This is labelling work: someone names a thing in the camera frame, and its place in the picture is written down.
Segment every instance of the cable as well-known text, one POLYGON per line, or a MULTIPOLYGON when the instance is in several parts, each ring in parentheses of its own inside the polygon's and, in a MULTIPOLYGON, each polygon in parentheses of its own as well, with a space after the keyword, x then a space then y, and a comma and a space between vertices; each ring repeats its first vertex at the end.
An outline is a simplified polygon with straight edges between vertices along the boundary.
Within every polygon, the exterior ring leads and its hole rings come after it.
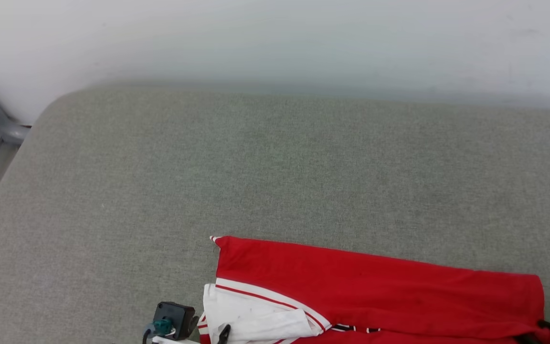
POLYGON ((150 329, 147 329, 145 332, 144 332, 144 338, 141 340, 142 344, 147 344, 148 342, 148 336, 150 335, 152 331, 150 331, 150 329))

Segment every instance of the red fabric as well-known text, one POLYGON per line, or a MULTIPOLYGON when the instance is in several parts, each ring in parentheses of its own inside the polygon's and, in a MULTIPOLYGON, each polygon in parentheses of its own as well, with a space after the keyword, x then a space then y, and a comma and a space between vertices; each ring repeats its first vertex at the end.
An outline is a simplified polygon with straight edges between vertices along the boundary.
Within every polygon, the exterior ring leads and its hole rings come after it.
POLYGON ((209 338, 209 334, 199 335, 201 344, 212 344, 212 340, 209 338))
POLYGON ((534 275, 230 236, 215 241, 221 248, 217 277, 281 293, 330 324, 381 329, 326 331, 299 343, 504 344, 534 333, 550 344, 550 331, 536 325, 544 317, 544 296, 534 275))

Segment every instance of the gray cushion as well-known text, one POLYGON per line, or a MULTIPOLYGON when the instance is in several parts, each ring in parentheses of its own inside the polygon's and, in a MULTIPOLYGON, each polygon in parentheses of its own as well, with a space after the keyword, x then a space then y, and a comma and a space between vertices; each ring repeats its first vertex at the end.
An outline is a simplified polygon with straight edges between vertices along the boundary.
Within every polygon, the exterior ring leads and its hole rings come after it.
POLYGON ((0 341, 138 343, 157 302, 200 311, 209 235, 539 274, 550 320, 550 111, 65 96, 0 185, 0 341))

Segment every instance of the black cable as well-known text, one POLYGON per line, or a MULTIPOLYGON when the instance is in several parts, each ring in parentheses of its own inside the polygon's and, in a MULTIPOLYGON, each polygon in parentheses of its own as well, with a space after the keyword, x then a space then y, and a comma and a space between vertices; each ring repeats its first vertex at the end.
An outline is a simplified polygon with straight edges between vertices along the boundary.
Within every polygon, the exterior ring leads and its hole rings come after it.
POLYGON ((533 335, 522 334, 513 338, 518 344, 542 344, 533 335))
POLYGON ((142 344, 147 344, 148 343, 148 336, 150 335, 152 331, 150 331, 150 329, 147 329, 145 332, 144 332, 144 338, 141 340, 142 344))

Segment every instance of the white wall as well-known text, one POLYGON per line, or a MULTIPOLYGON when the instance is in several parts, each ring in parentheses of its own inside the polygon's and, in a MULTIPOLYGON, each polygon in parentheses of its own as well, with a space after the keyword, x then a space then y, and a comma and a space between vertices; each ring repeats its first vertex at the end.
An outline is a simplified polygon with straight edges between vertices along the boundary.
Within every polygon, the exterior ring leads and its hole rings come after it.
POLYGON ((550 107, 550 1, 0 0, 0 102, 20 122, 133 80, 550 107))

